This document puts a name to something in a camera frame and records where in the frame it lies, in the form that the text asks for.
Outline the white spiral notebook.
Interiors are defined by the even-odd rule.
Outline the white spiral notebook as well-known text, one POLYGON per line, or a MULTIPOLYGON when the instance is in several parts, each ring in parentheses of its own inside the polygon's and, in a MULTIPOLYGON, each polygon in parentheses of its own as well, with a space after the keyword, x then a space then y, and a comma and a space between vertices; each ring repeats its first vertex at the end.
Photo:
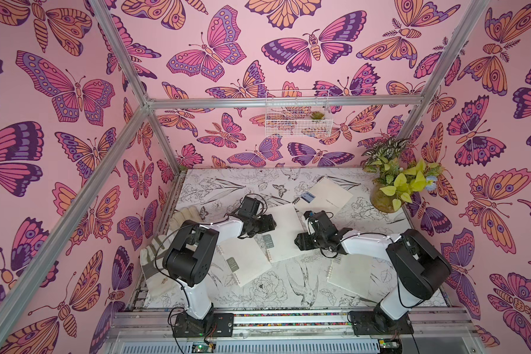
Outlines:
POLYGON ((269 212, 277 225, 275 230, 262 234, 261 239, 270 263, 312 253, 312 251, 301 251, 294 242, 298 234, 303 233, 305 229, 293 204, 276 206, 269 212))

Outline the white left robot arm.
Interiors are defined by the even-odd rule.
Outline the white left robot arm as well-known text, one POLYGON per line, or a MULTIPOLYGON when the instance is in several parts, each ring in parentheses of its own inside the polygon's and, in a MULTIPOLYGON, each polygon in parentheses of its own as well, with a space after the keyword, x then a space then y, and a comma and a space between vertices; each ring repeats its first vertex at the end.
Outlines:
POLYGON ((187 300, 187 318, 212 316, 213 304, 204 279, 216 254, 227 262, 239 286, 270 270, 270 261, 254 239, 276 229, 274 217, 267 211, 265 199, 250 193, 222 221, 199 224, 187 220, 170 234, 173 240, 158 271, 180 284, 187 300))

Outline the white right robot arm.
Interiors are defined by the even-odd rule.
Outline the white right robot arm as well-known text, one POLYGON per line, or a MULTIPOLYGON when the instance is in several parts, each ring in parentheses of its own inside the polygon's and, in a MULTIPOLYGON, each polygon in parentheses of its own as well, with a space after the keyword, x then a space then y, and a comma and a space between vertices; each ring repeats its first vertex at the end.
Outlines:
POLYGON ((340 261, 363 256, 392 264, 396 286, 376 305, 375 319, 398 322, 411 309, 431 299, 451 275, 450 263, 417 230, 392 235, 351 228, 339 230, 325 211, 306 211, 304 218, 307 231, 295 239, 299 250, 331 252, 340 261))

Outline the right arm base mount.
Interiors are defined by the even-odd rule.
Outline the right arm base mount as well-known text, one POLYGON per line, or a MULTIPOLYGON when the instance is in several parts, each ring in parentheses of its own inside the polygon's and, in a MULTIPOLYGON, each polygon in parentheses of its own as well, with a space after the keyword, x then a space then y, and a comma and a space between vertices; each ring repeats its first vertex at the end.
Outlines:
POLYGON ((398 320, 389 318, 386 314, 378 311, 350 311, 349 323, 357 336, 369 335, 411 335, 414 333, 408 314, 404 314, 398 320))

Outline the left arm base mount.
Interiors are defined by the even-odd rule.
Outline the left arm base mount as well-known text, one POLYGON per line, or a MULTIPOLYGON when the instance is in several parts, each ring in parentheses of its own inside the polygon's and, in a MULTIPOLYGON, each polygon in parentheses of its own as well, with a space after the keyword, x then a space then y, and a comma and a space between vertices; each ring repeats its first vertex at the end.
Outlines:
POLYGON ((212 313, 204 319, 195 319, 186 313, 181 313, 173 325, 174 336, 176 338, 231 337, 234 318, 232 313, 212 313))

